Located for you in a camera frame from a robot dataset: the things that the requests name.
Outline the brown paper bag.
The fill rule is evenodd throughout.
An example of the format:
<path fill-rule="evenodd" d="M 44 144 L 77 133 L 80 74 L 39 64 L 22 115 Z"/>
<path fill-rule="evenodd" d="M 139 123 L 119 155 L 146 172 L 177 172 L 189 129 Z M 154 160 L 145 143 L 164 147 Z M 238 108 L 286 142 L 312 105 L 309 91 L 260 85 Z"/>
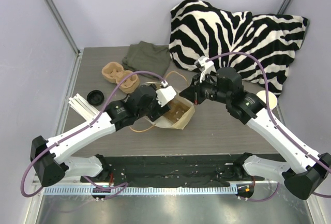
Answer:
<path fill-rule="evenodd" d="M 172 73 L 175 73 L 179 76 L 181 76 L 187 83 L 187 86 L 189 85 L 188 80 L 186 79 L 185 76 L 183 76 L 182 74 L 180 74 L 178 71 L 170 71 L 166 76 L 165 79 L 167 79 L 169 77 L 169 75 L 171 75 Z M 165 118 L 164 116 L 162 116 L 161 118 L 159 118 L 158 120 L 152 122 L 150 121 L 147 117 L 145 117 L 146 120 L 148 120 L 152 125 L 150 127 L 148 127 L 147 129 L 144 130 L 135 130 L 132 128 L 132 126 L 129 126 L 129 128 L 137 133 L 142 133 L 142 132 L 146 132 L 154 127 L 158 127 L 158 128 L 164 128 L 164 129 L 180 129 L 183 130 L 186 125 L 189 123 L 189 121 L 191 120 L 192 116 L 195 113 L 195 109 L 194 109 L 194 105 L 192 103 L 190 103 L 188 100 L 184 99 L 183 97 L 179 96 L 179 90 L 175 89 L 177 94 L 176 97 L 174 98 L 175 100 L 178 100 L 182 103 L 184 103 L 185 105 L 187 105 L 189 108 L 189 110 L 180 118 L 180 120 L 176 123 L 172 123 L 171 121 L 169 121 L 167 118 Z"/>

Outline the separated brown pulp cup carrier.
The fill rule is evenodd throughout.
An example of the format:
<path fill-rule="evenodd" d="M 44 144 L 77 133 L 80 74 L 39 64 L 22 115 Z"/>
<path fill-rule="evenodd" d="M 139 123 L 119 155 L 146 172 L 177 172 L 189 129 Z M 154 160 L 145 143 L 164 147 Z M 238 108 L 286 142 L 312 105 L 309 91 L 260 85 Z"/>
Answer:
<path fill-rule="evenodd" d="M 172 123 L 176 123 L 189 110 L 190 107 L 178 100 L 172 100 L 169 103 L 170 110 L 164 115 Z"/>

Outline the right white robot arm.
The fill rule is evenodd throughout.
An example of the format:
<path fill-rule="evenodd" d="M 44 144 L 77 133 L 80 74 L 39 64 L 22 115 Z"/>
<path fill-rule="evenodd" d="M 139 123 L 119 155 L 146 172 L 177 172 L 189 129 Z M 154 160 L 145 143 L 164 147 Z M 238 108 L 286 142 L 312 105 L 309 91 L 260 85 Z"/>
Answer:
<path fill-rule="evenodd" d="M 260 134 L 284 159 L 278 162 L 244 153 L 233 168 L 239 180 L 249 176 L 271 179 L 285 185 L 297 198 L 307 200 L 330 173 L 330 154 L 315 151 L 290 132 L 263 100 L 244 90 L 234 68 L 220 68 L 216 79 L 206 72 L 195 75 L 180 96 L 195 105 L 206 99 L 225 104 L 232 117 Z"/>

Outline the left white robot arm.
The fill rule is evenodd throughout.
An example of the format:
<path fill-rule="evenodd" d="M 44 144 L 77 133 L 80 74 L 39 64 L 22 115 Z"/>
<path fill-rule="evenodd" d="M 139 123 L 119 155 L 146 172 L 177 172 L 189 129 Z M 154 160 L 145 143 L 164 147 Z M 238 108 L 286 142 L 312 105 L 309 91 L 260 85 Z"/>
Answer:
<path fill-rule="evenodd" d="M 170 111 L 176 96 L 173 87 L 142 85 L 124 99 L 110 102 L 106 108 L 79 126 L 52 138 L 32 141 L 30 160 L 42 187 L 49 187 L 66 177 L 88 176 L 105 182 L 110 167 L 101 155 L 74 157 L 73 154 L 104 136 L 131 126 L 142 117 L 155 121 Z"/>

